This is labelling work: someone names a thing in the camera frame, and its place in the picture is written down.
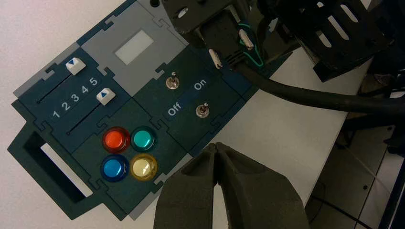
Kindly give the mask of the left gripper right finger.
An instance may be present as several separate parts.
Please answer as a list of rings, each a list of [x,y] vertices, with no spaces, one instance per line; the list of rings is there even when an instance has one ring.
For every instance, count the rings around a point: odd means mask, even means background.
[[[282,174],[216,143],[216,179],[230,229],[308,229],[303,202]]]

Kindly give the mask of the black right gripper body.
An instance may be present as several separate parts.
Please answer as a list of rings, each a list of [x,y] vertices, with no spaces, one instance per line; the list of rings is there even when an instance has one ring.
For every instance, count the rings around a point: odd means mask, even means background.
[[[322,82],[362,65],[389,46],[359,0],[277,0],[275,14],[318,58],[314,71]]]

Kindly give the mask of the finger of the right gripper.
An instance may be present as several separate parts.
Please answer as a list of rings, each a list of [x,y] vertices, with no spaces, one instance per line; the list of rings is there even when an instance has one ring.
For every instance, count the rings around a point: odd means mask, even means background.
[[[270,19],[261,19],[256,28],[256,47],[265,65],[299,48],[294,35],[286,32],[284,24],[276,22],[269,31]]]

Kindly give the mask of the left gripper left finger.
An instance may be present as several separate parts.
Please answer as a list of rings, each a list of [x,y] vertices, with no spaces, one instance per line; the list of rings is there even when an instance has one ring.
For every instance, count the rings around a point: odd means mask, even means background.
[[[156,206],[155,229],[213,227],[216,152],[215,144],[207,145],[165,181]]]

